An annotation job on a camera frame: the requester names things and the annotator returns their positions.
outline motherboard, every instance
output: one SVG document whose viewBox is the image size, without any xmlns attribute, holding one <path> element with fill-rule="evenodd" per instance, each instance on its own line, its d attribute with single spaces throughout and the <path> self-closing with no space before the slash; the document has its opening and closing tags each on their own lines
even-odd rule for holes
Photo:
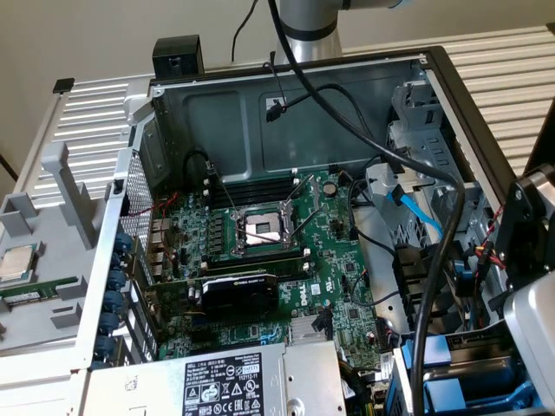
<svg viewBox="0 0 555 416">
<path fill-rule="evenodd" d="M 274 342 L 333 341 L 351 365 L 380 347 L 358 236 L 340 172 L 221 184 L 168 197 L 152 227 L 157 283 L 145 291 L 159 359 Z"/>
</svg>

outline wall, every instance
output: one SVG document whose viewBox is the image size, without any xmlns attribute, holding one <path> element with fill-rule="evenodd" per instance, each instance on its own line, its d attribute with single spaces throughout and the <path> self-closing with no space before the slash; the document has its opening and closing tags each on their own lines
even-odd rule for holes
<svg viewBox="0 0 555 416">
<path fill-rule="evenodd" d="M 251 0 L 4 0 L 0 2 L 0 152 L 19 172 L 58 78 L 152 72 L 159 37 L 198 33 L 207 66 L 229 62 Z M 397 10 L 348 11 L 344 47 L 555 22 L 553 0 L 412 0 Z M 237 61 L 275 48 L 261 0 L 238 39 Z M 0 172 L 0 196 L 13 182 Z"/>
</svg>

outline green circuit board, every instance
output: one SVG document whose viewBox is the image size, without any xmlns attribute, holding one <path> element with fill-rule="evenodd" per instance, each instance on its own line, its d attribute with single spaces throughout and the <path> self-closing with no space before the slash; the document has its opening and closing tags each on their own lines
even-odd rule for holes
<svg viewBox="0 0 555 416">
<path fill-rule="evenodd" d="M 165 321 L 159 359 L 172 359 L 213 351 L 218 348 L 260 343 L 291 342 L 291 319 L 313 316 L 333 304 L 333 337 L 338 351 L 345 354 L 353 366 L 375 367 L 379 363 L 377 345 L 369 343 L 368 332 L 375 333 L 375 312 L 359 308 L 342 286 L 345 276 L 349 286 L 365 270 L 358 239 L 349 239 L 347 187 L 338 185 L 337 174 L 327 171 L 305 172 L 297 175 L 303 180 L 314 174 L 314 179 L 293 199 L 294 222 L 298 226 L 314 211 L 313 185 L 318 187 L 318 213 L 300 231 L 289 250 L 310 249 L 310 256 L 271 262 L 260 262 L 231 269 L 208 270 L 201 276 L 202 259 L 218 263 L 237 257 L 235 222 L 232 210 L 205 210 L 199 194 L 177 199 L 166 212 L 179 231 L 173 236 L 171 252 L 186 249 L 186 264 L 175 266 L 166 262 L 160 282 L 149 288 L 157 293 L 161 314 Z M 323 185 L 336 185 L 335 197 L 326 198 Z M 256 213 L 271 211 L 276 203 L 257 205 Z M 268 250 L 266 247 L 257 250 Z M 310 271 L 303 267 L 309 263 Z M 191 282 L 200 288 L 202 282 L 214 276 L 240 273 L 269 273 L 284 277 L 279 282 L 279 307 L 276 312 L 260 316 L 212 318 L 191 308 L 187 289 Z M 356 296 L 371 302 L 370 290 L 360 283 Z"/>
</svg>

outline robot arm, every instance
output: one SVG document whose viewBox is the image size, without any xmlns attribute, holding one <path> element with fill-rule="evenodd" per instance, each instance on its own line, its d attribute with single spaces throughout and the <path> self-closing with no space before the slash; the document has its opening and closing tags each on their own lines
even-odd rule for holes
<svg viewBox="0 0 555 416">
<path fill-rule="evenodd" d="M 337 32 L 339 10 L 394 8 L 407 0 L 282 0 L 280 16 L 298 62 L 342 55 Z M 277 62 L 287 63 L 277 48 Z"/>
</svg>

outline power supply label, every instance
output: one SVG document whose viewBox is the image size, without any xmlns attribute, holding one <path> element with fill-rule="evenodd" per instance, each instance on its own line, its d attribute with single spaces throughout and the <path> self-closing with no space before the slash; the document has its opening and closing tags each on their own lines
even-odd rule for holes
<svg viewBox="0 0 555 416">
<path fill-rule="evenodd" d="M 183 416 L 262 416 L 262 355 L 185 365 Z"/>
</svg>

